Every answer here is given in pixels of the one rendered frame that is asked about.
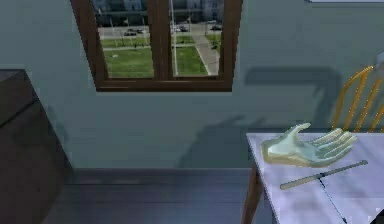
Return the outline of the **brown framed window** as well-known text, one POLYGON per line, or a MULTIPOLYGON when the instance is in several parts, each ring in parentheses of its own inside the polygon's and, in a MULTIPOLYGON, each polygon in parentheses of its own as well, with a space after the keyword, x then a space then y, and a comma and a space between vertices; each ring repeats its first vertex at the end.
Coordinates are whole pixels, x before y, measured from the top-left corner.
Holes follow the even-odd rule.
POLYGON ((214 76, 176 77, 173 70, 171 31, 165 0, 149 0, 151 65, 148 78, 113 78, 107 69, 96 18, 90 0, 70 0, 83 48, 98 92, 230 92, 232 90, 243 0, 224 0, 219 71, 214 76))

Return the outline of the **dark brown cupboard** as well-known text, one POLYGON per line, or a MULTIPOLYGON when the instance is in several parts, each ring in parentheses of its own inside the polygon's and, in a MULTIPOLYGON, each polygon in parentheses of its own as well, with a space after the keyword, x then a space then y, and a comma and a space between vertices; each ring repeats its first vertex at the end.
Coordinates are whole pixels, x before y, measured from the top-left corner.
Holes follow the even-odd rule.
POLYGON ((26 72, 0 69, 0 224, 41 224, 71 173, 26 72))

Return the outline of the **pale green hand sculpture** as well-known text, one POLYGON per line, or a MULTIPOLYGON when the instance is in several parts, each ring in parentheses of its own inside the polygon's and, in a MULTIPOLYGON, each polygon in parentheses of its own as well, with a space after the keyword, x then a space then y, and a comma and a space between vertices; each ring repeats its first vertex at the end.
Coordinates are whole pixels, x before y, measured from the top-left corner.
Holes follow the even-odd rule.
POLYGON ((357 141, 356 136, 341 128, 304 141, 298 134, 310 126, 310 123, 298 124, 276 138, 264 140, 260 145, 263 160, 296 167, 328 167, 351 152, 357 141))

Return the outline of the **white table with brown legs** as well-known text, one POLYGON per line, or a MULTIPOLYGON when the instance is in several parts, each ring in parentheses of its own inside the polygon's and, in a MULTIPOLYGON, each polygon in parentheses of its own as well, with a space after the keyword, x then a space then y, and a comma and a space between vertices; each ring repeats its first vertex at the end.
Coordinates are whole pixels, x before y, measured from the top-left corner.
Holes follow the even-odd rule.
POLYGON ((322 172, 266 163, 260 144, 274 133, 248 133, 250 150, 278 224, 370 224, 384 210, 384 134, 358 133, 352 151, 335 164, 345 171, 282 190, 280 185, 322 172))

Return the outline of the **yellow wooden chair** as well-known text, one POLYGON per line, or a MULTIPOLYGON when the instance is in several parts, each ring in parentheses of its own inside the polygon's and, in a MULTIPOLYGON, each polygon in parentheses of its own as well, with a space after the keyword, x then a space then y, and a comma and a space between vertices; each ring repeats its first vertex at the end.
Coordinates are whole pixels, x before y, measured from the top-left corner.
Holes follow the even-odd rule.
MULTIPOLYGON (((359 84, 357 85, 357 88, 354 92, 352 103, 348 109, 347 117, 345 119, 345 122, 342 125, 342 129, 347 131, 352 123, 353 117, 355 115, 355 111, 357 109, 358 103, 361 99, 361 95, 363 93, 365 84, 368 80, 369 74, 374 70, 374 66, 370 65, 368 67, 365 67, 364 69, 358 71, 353 76, 351 76, 348 81, 343 85, 341 88, 341 91, 339 93, 335 114, 333 116, 331 128, 335 129, 338 126, 338 122, 341 116, 341 112, 343 109, 345 97, 347 94, 347 91, 350 89, 350 87, 358 81, 359 84)), ((356 125, 353 128, 353 132, 357 133, 362 130, 362 126, 364 124, 364 121, 373 106, 373 104, 377 101, 376 96, 378 95, 379 89, 381 85, 384 84, 383 78, 377 78, 375 82, 373 83, 373 86, 369 92, 368 98, 365 101, 365 104, 363 106, 363 110, 361 111, 356 125)), ((384 133, 384 126, 380 127, 379 123, 381 121, 381 118, 384 116, 384 104, 382 104, 378 111, 375 113, 374 119, 369 126, 369 128, 366 130, 366 133, 384 133)))

